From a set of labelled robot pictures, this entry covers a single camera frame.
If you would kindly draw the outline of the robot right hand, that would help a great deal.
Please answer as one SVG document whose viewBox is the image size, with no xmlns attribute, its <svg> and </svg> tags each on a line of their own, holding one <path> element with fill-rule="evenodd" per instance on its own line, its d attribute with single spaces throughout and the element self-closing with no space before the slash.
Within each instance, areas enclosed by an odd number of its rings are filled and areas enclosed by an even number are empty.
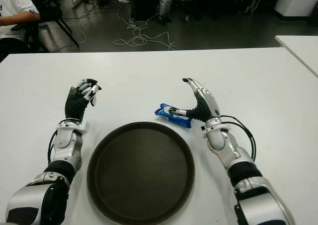
<svg viewBox="0 0 318 225">
<path fill-rule="evenodd" d="M 207 122 L 213 118 L 220 117 L 220 110 L 213 95 L 208 89 L 198 81 L 191 78 L 183 78 L 183 82 L 187 83 L 193 90 L 197 100 L 197 105 L 193 109 L 183 110 L 171 107 L 168 112 L 171 115 L 185 116 L 202 122 Z"/>
</svg>

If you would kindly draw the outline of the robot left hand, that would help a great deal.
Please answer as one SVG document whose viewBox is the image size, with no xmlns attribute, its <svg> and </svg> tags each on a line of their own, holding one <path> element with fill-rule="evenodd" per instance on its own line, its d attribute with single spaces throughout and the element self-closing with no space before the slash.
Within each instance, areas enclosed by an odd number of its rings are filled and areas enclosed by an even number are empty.
<svg viewBox="0 0 318 225">
<path fill-rule="evenodd" d="M 70 88 L 65 103 L 65 117 L 81 122 L 89 104 L 96 105 L 96 95 L 102 88 L 98 81 L 90 78 L 82 79 L 77 85 Z"/>
</svg>

